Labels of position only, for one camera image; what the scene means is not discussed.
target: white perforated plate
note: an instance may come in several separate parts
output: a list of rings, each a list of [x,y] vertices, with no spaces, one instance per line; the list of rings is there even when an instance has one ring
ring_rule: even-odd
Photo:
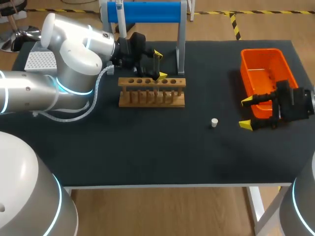
[[[50,72],[56,73],[56,59],[52,52],[31,52],[25,65],[28,72]]]

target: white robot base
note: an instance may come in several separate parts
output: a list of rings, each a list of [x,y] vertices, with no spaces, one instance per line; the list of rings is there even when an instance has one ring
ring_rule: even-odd
[[[75,204],[32,148],[0,132],[0,153],[0,235],[76,236]]]

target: yellow black warning tape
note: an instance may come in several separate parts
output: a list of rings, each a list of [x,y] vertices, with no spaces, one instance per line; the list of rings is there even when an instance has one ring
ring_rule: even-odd
[[[197,11],[194,13],[195,15],[216,15],[216,14],[315,14],[315,11]]]
[[[236,40],[242,40],[242,37],[241,37],[241,34],[240,34],[240,30],[238,29],[238,26],[236,24],[235,14],[230,13],[229,17],[231,19],[231,23],[232,23],[232,26],[233,26],[233,29],[234,29],[234,34],[235,34]]]
[[[76,13],[90,13],[90,14],[99,14],[96,11],[90,10],[74,10],[74,9],[50,9],[50,8],[39,8],[39,9],[25,9],[26,12],[76,12]],[[197,11],[195,15],[213,15],[213,14],[315,14],[315,11]]]
[[[49,9],[49,8],[43,8],[43,9],[25,9],[26,12],[40,12],[40,11],[48,11],[48,12],[76,12],[76,13],[89,13],[89,14],[99,14],[96,11],[90,11],[90,10],[72,10],[72,9]]]

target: blue roller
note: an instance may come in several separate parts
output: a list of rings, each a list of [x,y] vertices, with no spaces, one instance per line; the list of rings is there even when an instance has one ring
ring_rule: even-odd
[[[124,2],[126,23],[180,23],[180,2]],[[107,3],[108,22],[118,23],[116,3]]]

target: wooden floor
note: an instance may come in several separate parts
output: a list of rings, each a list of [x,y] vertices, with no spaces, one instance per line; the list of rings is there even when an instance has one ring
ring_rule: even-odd
[[[196,11],[313,10],[314,0],[196,0]],[[27,8],[67,8],[99,11],[98,2],[68,5],[59,0],[29,0]],[[97,15],[62,13],[101,28]],[[31,12],[18,25],[42,26],[47,12]],[[292,40],[303,66],[315,83],[315,15],[246,14],[236,16],[243,40]],[[9,26],[0,24],[0,31]],[[172,40],[174,24],[137,24],[147,40]],[[230,19],[196,15],[187,23],[187,40],[235,40]],[[10,70],[16,54],[0,52],[0,69]],[[276,187],[260,188],[265,208]],[[72,197],[79,213],[79,236],[251,236],[252,218],[243,188],[80,190]],[[270,235],[277,236],[274,230]]]

